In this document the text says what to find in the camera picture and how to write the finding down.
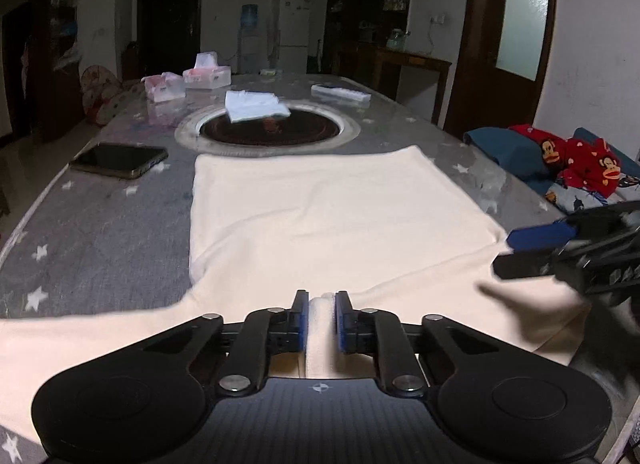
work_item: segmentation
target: dark door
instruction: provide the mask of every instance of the dark door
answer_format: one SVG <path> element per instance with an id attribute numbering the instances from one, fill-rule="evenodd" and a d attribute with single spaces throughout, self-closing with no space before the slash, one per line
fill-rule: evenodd
<path id="1" fill-rule="evenodd" d="M 546 72 L 556 0 L 467 0 L 444 129 L 533 123 Z"/>
<path id="2" fill-rule="evenodd" d="M 22 57 L 31 32 L 31 8 L 23 4 L 2 17 L 2 66 L 4 91 L 13 130 L 13 139 L 31 132 L 31 113 L 27 105 L 26 79 L 22 76 Z"/>
<path id="3" fill-rule="evenodd" d="M 191 69 L 200 52 L 200 0 L 138 0 L 144 76 Z"/>

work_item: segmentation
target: pile of clothes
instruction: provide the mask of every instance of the pile of clothes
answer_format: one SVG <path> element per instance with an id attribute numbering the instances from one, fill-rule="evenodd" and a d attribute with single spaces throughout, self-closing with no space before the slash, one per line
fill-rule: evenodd
<path id="1" fill-rule="evenodd" d="M 555 180 L 545 197 L 559 208 L 571 213 L 640 197 L 640 179 L 622 173 L 620 160 L 601 137 L 590 143 L 576 137 L 562 139 L 530 125 L 510 129 L 540 146 Z"/>

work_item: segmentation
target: white cloth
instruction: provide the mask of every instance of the white cloth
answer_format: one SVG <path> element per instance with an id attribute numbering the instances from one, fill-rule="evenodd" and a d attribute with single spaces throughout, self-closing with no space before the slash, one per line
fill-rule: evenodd
<path id="1" fill-rule="evenodd" d="M 551 278 L 495 282 L 489 267 L 503 248 L 500 226 L 416 147 L 358 156 L 201 155 L 191 209 L 194 287 L 156 311 L 0 321 L 0 424 L 36 440 L 31 400 L 56 373 L 200 314 L 236 322 L 256 309 L 289 307 L 297 289 L 312 297 L 345 289 L 356 308 L 414 323 L 446 314 L 535 349 L 576 316 L 580 302 Z M 309 377 L 331 377 L 338 367 L 327 329 L 332 298 L 323 300 L 310 311 Z M 285 363 L 279 374 L 305 374 L 295 359 Z"/>
<path id="2" fill-rule="evenodd" d="M 269 116 L 290 116 L 285 104 L 273 92 L 228 90 L 225 96 L 226 115 L 231 123 Z"/>

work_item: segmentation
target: tissue box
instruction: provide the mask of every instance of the tissue box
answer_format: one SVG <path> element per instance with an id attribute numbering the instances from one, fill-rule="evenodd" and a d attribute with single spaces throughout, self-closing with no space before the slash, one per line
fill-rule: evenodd
<path id="1" fill-rule="evenodd" d="M 173 72 L 146 76 L 142 81 L 145 83 L 146 97 L 154 103 L 186 96 L 182 76 L 178 76 Z"/>
<path id="2" fill-rule="evenodd" d="M 231 85 L 231 67 L 196 67 L 182 73 L 187 89 L 215 89 Z"/>

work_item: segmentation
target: dark wooden cabinet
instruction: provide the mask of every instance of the dark wooden cabinet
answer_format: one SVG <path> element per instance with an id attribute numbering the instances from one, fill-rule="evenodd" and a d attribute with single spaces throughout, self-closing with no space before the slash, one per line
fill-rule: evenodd
<path id="1" fill-rule="evenodd" d="M 345 41 L 384 46 L 393 29 L 406 31 L 409 1 L 327 0 L 322 72 L 332 72 L 334 53 Z"/>
<path id="2" fill-rule="evenodd" d="M 77 0 L 29 0 L 31 33 L 26 101 L 33 133 L 43 142 L 66 134 L 84 118 L 78 62 L 60 67 L 76 41 Z"/>

